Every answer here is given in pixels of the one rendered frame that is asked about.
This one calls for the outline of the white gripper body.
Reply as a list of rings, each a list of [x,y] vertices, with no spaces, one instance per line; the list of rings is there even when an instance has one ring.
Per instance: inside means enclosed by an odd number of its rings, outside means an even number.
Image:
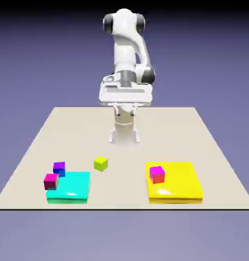
[[[102,82],[99,101],[102,105],[131,103],[139,106],[150,105],[153,99],[150,84],[131,83],[131,87],[121,87],[119,82]]]

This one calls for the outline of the small yellow-green cube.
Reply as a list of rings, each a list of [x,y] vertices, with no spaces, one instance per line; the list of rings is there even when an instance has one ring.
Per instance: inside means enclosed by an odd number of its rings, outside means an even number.
[[[94,169],[98,171],[104,171],[108,168],[108,159],[102,156],[97,157],[94,160]]]

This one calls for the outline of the small magenta red cube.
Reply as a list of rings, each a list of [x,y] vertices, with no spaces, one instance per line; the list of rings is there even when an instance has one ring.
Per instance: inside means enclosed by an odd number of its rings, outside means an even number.
[[[165,171],[161,166],[153,166],[149,169],[149,176],[152,184],[163,183],[165,180]]]

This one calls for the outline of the small purple cube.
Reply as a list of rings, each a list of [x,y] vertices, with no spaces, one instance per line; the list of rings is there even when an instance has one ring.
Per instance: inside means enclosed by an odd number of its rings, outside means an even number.
[[[65,162],[54,162],[53,173],[58,174],[59,177],[65,177]]]

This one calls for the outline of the small magenta maroon cube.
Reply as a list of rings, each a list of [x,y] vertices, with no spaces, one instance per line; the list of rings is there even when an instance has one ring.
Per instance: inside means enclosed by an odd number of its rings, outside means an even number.
[[[56,190],[59,184],[59,175],[57,173],[48,173],[43,183],[45,190]]]

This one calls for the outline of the large yellow box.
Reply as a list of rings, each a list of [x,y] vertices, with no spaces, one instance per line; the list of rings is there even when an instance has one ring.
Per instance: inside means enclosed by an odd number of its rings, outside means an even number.
[[[161,166],[163,183],[152,184],[149,169]],[[197,204],[203,200],[203,189],[191,162],[146,162],[146,181],[151,204]]]

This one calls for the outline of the large cyan box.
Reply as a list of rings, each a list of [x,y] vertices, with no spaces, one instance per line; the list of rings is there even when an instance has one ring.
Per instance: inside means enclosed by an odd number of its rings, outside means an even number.
[[[91,183],[90,172],[66,172],[59,178],[56,190],[46,192],[49,204],[84,204],[88,201]]]

